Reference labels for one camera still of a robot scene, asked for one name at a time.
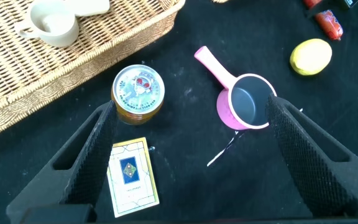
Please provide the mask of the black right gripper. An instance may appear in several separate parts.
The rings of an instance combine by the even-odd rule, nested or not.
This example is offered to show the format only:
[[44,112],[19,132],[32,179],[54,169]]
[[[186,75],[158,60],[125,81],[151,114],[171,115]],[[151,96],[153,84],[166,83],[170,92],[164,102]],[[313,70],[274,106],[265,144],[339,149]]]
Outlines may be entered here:
[[311,18],[320,12],[338,6],[340,6],[342,9],[350,9],[354,7],[357,2],[358,0],[321,0],[319,3],[305,11],[305,17]]

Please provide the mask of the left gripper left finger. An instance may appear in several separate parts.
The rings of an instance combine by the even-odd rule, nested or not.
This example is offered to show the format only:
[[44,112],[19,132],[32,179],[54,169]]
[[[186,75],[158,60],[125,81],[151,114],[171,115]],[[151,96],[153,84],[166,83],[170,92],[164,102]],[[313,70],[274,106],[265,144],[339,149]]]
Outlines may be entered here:
[[97,107],[7,206],[10,222],[94,222],[116,124],[113,101]]

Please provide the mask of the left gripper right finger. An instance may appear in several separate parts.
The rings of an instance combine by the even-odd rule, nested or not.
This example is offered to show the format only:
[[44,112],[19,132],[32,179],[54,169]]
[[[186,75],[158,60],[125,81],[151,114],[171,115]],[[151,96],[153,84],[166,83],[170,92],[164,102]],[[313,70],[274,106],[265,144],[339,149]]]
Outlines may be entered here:
[[283,98],[269,96],[265,111],[312,214],[358,217],[358,156]]

